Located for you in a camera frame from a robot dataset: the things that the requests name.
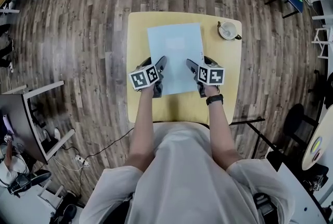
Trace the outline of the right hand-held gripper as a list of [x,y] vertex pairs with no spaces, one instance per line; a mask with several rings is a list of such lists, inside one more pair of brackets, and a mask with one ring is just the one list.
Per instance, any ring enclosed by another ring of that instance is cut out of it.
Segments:
[[206,97],[205,86],[214,86],[219,90],[220,85],[224,84],[225,69],[210,57],[204,56],[204,65],[197,65],[191,59],[186,59],[186,66],[196,74],[196,82],[200,97]]

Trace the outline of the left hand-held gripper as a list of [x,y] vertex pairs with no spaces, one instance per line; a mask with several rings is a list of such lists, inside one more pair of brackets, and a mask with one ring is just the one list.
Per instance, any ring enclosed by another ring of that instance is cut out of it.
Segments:
[[167,64],[167,57],[162,56],[155,65],[151,65],[151,57],[145,59],[140,66],[129,73],[132,87],[135,91],[141,91],[144,88],[153,86],[153,98],[162,96],[162,71]]

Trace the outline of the person's right forearm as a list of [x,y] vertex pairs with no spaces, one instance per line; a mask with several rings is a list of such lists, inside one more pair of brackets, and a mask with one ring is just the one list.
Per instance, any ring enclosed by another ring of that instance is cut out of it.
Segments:
[[222,101],[213,101],[208,108],[212,157],[222,169],[227,170],[242,157],[236,151]]

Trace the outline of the person's left forearm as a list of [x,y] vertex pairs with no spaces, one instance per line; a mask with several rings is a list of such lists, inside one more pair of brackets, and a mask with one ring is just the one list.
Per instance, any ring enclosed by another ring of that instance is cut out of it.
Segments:
[[152,120],[153,86],[142,89],[136,122],[130,138],[129,156],[126,166],[144,172],[154,159],[154,132]]

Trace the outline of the yellow wooden table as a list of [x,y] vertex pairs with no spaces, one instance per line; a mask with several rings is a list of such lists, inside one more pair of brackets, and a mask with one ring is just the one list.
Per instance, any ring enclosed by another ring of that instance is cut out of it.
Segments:
[[[126,72],[130,73],[150,56],[147,29],[171,24],[199,23],[203,43],[203,56],[215,60],[225,68],[224,84],[220,92],[224,96],[227,121],[233,121],[239,85],[241,63],[241,40],[225,40],[217,32],[217,23],[227,18],[177,12],[130,13],[127,29]],[[189,121],[209,123],[208,106],[199,92],[192,91],[162,95],[152,101],[154,121]]]

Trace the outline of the black wristwatch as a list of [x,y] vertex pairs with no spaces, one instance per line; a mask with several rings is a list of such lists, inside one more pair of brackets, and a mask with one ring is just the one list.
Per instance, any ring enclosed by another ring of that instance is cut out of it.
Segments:
[[207,97],[207,99],[206,99],[207,106],[209,106],[210,104],[212,104],[214,102],[221,102],[223,104],[224,103],[223,95],[218,94],[218,95],[213,95],[213,96]]

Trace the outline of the white cup with spoon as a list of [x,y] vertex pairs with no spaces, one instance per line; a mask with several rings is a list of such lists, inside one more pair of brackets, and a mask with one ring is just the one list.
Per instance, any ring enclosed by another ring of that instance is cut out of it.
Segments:
[[217,23],[217,32],[221,38],[228,41],[242,39],[236,30],[236,26],[230,21],[219,21]]

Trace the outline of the person's white shirt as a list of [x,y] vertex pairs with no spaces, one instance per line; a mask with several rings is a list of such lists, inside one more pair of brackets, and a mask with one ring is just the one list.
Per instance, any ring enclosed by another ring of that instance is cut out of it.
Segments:
[[155,157],[145,171],[105,169],[81,212],[80,224],[108,223],[125,200],[125,224],[264,224],[254,203],[267,194],[279,224],[289,224],[294,197],[266,159],[242,159],[222,169],[212,158],[209,131],[187,122],[160,123]]

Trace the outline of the round pale table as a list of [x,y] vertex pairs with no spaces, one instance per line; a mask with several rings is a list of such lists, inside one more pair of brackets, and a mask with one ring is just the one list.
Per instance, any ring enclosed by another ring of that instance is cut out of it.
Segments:
[[333,138],[333,104],[327,109],[321,122],[318,124],[315,132],[306,148],[302,159],[302,170],[310,169],[329,146]]

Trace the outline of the dark brown desk white legs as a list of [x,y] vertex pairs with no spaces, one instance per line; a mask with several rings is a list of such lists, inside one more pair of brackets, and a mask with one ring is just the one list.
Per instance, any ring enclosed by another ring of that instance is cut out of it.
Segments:
[[58,81],[24,94],[18,94],[17,91],[26,87],[23,86],[0,94],[0,113],[9,118],[14,129],[14,141],[23,147],[24,152],[44,164],[47,164],[53,155],[75,134],[75,130],[68,131],[49,151],[45,151],[39,133],[33,124],[28,99],[64,84],[64,81]]

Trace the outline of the purple cloth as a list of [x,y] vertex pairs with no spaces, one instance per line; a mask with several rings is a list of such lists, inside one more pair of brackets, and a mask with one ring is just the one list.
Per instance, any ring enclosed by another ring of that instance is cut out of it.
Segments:
[[4,122],[4,125],[6,127],[7,132],[9,134],[14,134],[13,128],[10,124],[10,121],[9,121],[9,118],[7,117],[7,115],[3,115],[3,122]]

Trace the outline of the white table black edge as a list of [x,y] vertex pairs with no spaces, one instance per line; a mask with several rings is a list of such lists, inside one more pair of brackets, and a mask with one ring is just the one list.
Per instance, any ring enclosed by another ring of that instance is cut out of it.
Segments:
[[281,164],[277,173],[287,184],[295,199],[295,209],[290,224],[328,224],[318,201],[308,193],[284,163]]

